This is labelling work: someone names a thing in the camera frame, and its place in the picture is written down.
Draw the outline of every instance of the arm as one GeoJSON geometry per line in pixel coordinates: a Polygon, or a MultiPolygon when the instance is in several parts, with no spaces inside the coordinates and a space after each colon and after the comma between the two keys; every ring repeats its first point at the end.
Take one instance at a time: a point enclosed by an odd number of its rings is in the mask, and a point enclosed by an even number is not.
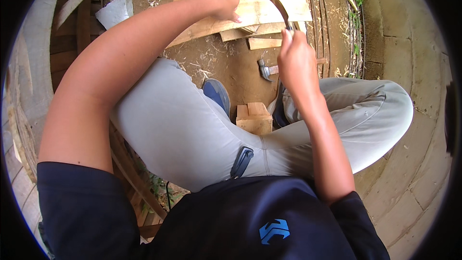
{"type": "Polygon", "coordinates": [[[350,162],[319,89],[316,57],[303,32],[282,32],[278,56],[282,83],[289,90],[311,138],[316,189],[331,205],[355,190],[350,162]]]}
{"type": "Polygon", "coordinates": [[[213,16],[240,22],[239,0],[181,0],[137,14],[103,33],[72,63],[56,90],[43,130],[40,162],[112,171],[109,113],[165,47],[213,16]]]}

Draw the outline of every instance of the person's left hand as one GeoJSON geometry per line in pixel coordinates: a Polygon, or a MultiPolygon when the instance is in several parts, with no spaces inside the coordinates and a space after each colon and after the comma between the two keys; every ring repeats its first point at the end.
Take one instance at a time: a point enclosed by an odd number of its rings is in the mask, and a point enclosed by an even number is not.
{"type": "Polygon", "coordinates": [[[212,15],[213,18],[218,20],[232,20],[237,23],[241,23],[240,16],[235,12],[239,0],[217,0],[218,9],[212,15]]]}

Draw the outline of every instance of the hammer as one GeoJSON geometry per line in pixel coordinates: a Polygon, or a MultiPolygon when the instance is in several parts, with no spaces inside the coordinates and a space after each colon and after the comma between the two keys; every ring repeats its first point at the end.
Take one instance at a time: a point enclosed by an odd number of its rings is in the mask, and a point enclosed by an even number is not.
{"type": "MultiPolygon", "coordinates": [[[[262,78],[266,79],[267,81],[270,81],[270,82],[274,83],[273,80],[269,79],[269,76],[273,75],[273,74],[276,74],[276,73],[279,73],[279,66],[277,66],[277,65],[275,65],[275,66],[266,66],[265,61],[262,60],[262,59],[257,60],[257,63],[258,63],[258,68],[260,69],[260,75],[262,76],[262,78]]],[[[323,64],[327,63],[327,60],[326,60],[326,58],[317,58],[316,63],[318,65],[323,65],[323,64]]]]}

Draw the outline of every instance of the black t-shirt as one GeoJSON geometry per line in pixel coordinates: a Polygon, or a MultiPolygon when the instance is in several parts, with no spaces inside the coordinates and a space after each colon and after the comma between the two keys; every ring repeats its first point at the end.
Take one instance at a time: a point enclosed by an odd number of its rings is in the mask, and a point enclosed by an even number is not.
{"type": "Polygon", "coordinates": [[[140,244],[120,181],[83,166],[38,164],[44,231],[57,259],[389,259],[356,192],[329,208],[296,177],[216,183],[172,208],[140,244]]]}

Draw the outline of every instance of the leg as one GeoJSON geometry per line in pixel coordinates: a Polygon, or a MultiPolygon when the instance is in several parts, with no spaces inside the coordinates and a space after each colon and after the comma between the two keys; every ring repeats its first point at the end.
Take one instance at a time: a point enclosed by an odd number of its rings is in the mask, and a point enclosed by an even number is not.
{"type": "Polygon", "coordinates": [[[227,179],[242,146],[255,151],[245,175],[267,175],[260,137],[232,124],[173,60],[156,60],[111,120],[148,170],[190,191],[227,179]]]}
{"type": "MultiPolygon", "coordinates": [[[[390,81],[320,80],[330,114],[353,173],[383,156],[404,135],[413,116],[406,91],[390,81]]],[[[309,132],[288,93],[284,108],[292,124],[263,136],[272,175],[312,176],[309,132]]]]}

